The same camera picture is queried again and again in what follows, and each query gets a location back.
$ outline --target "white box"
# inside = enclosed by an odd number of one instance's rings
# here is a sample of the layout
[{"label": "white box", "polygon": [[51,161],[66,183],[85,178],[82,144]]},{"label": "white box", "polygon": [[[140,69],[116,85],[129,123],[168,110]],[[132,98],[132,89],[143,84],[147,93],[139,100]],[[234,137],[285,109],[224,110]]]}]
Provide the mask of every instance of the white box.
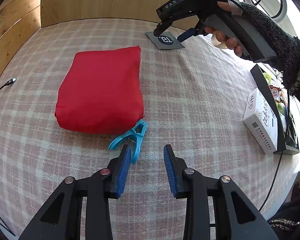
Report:
[{"label": "white box", "polygon": [[265,154],[272,154],[277,150],[277,118],[258,88],[248,97],[243,122]]}]

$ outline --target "checkered fabric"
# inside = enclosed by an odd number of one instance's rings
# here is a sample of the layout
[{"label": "checkered fabric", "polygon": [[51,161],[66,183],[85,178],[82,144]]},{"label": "checkered fabric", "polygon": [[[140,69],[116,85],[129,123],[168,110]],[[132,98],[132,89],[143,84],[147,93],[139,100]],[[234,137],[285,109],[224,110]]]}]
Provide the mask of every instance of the checkered fabric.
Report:
[{"label": "checkered fabric", "polygon": [[[0,86],[12,77],[17,81],[0,92],[0,215],[17,235],[66,176],[91,176],[119,155],[107,149],[115,135],[63,130],[54,116],[59,86],[76,52],[85,50],[141,47],[148,128],[124,194],[109,201],[114,239],[182,239],[186,200],[170,192],[165,144],[205,176],[230,176],[261,206],[279,157],[265,155],[242,122],[248,94],[256,88],[251,67],[213,47],[208,37],[190,38],[185,49],[157,50],[144,33],[155,26],[127,19],[60,23],[39,29],[8,64]],[[263,211],[297,163],[297,156],[283,156]]]}]

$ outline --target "finger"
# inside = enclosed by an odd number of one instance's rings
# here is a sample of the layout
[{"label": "finger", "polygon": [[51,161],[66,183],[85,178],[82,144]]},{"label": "finger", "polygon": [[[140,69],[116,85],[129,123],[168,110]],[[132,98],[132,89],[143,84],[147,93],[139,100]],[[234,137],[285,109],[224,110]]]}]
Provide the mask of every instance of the finger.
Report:
[{"label": "finger", "polygon": [[236,38],[229,38],[226,41],[226,46],[227,46],[228,49],[234,49],[238,45],[239,45],[239,43],[238,43],[238,40]]},{"label": "finger", "polygon": [[230,4],[228,2],[220,2],[220,1],[218,1],[217,4],[218,4],[218,6],[221,9],[223,9],[223,10],[225,10],[227,12],[231,12],[231,6],[230,6]]},{"label": "finger", "polygon": [[211,33],[211,34],[214,33],[214,32],[216,31],[215,29],[213,29],[213,28],[211,28],[211,27],[208,27],[208,26],[205,27],[204,30],[205,30],[206,33]]},{"label": "finger", "polygon": [[225,42],[227,40],[226,35],[221,31],[215,31],[215,35],[219,42]]},{"label": "finger", "polygon": [[237,46],[234,48],[234,53],[238,56],[241,57],[242,56],[242,47],[241,46]]}]

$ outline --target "folded red fabric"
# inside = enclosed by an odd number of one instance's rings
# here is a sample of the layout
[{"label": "folded red fabric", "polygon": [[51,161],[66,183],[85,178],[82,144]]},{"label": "folded red fabric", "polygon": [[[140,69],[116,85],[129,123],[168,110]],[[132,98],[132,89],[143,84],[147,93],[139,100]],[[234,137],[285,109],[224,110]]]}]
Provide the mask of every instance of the folded red fabric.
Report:
[{"label": "folded red fabric", "polygon": [[144,114],[137,47],[84,51],[58,91],[55,117],[61,128],[92,133],[122,134]]}]

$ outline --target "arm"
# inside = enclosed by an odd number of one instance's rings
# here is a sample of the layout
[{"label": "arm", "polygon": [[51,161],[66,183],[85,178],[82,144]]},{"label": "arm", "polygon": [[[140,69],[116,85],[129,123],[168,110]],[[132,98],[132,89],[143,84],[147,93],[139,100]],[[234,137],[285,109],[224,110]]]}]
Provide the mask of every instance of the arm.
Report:
[{"label": "arm", "polygon": [[[231,11],[228,3],[218,2],[218,5],[226,10]],[[266,30],[268,36],[273,41],[273,50],[281,57],[282,62],[271,60],[268,63],[271,67],[283,72],[283,85],[289,89],[290,94],[296,96],[300,101],[300,40],[297,37],[292,37],[284,30],[282,30],[269,16],[265,15],[254,5],[248,3],[241,3],[244,7]],[[206,27],[205,31],[208,33],[216,32],[216,38],[220,42],[226,42],[229,49],[233,49],[235,54],[243,59],[250,60],[249,56],[242,54],[242,48],[238,45],[235,38],[228,38],[222,32]]]}]

